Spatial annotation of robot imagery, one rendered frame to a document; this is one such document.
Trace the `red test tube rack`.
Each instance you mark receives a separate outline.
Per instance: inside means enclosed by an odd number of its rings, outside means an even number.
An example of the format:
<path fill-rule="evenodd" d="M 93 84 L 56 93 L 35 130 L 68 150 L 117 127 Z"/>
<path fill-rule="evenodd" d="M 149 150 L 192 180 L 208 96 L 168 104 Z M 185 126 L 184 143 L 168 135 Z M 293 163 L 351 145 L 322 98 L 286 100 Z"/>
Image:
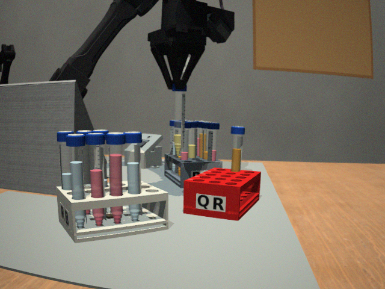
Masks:
<path fill-rule="evenodd" d="M 260 176 L 213 168 L 184 180 L 183 213 L 238 221 L 259 200 Z"/>

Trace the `white test tube rack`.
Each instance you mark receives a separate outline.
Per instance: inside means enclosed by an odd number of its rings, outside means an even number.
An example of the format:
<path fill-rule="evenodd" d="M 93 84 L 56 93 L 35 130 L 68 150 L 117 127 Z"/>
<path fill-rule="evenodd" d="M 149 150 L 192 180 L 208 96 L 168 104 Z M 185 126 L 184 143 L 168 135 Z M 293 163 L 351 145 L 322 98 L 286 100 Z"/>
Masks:
<path fill-rule="evenodd" d="M 71 190 L 57 187 L 57 204 L 59 222 L 75 243 L 104 240 L 145 234 L 168 229 L 168 192 L 141 182 L 141 194 L 129 194 L 128 183 L 123 181 L 123 195 L 110 196 L 109 182 L 105 187 L 105 197 L 91 197 L 91 189 L 85 189 L 85 199 L 72 199 Z M 150 203 L 151 202 L 151 203 Z M 142 204 L 143 215 L 137 222 L 133 222 L 129 214 L 128 205 Z M 126 205 L 126 206 L 125 206 Z M 123 206 L 121 223 L 115 224 L 109 207 Z M 102 226 L 96 226 L 92 209 L 108 208 L 106 219 Z M 84 228 L 78 229 L 75 222 L 75 211 L 91 210 L 85 219 Z M 113 232 L 112 232 L 113 231 Z M 99 233 L 99 234 L 98 234 Z"/>

